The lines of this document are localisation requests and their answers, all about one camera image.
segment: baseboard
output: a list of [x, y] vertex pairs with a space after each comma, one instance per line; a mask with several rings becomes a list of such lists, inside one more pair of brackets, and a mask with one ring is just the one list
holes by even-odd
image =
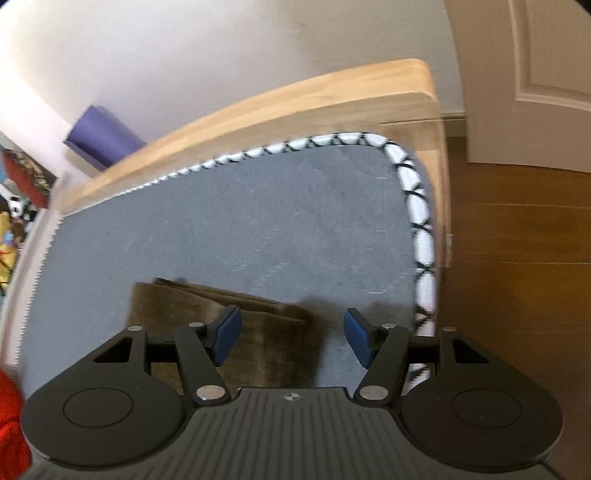
[[464, 112], [458, 113], [444, 113], [443, 128], [445, 129], [446, 137], [466, 137], [466, 114]]

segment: beige door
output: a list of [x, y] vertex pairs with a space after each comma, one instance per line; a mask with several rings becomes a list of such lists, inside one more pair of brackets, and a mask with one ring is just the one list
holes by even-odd
[[574, 0], [445, 0], [469, 160], [591, 171], [591, 17]]

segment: red fabric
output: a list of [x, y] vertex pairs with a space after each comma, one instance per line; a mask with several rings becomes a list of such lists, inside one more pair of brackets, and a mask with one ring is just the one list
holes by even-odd
[[31, 466], [31, 452], [19, 425], [21, 410], [16, 385], [0, 372], [0, 480], [14, 480]]
[[37, 190], [33, 180], [17, 162], [8, 157], [6, 152], [4, 153], [4, 170], [6, 170], [8, 178], [17, 184], [18, 189], [29, 198], [34, 206], [47, 208], [47, 198]]

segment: purple yoga mat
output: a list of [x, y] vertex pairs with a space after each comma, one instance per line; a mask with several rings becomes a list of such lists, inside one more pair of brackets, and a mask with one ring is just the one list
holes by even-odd
[[99, 170], [109, 168], [146, 145], [108, 111], [92, 105], [75, 123], [64, 143]]

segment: brown towel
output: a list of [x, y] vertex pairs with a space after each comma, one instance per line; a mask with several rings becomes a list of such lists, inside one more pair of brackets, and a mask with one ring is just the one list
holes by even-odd
[[[156, 278], [151, 284], [134, 285], [128, 325], [170, 333], [190, 322], [211, 323], [228, 305], [242, 310], [242, 333], [219, 368], [231, 391], [311, 386], [321, 322], [297, 305]], [[153, 364], [152, 374], [180, 391], [176, 365]]]

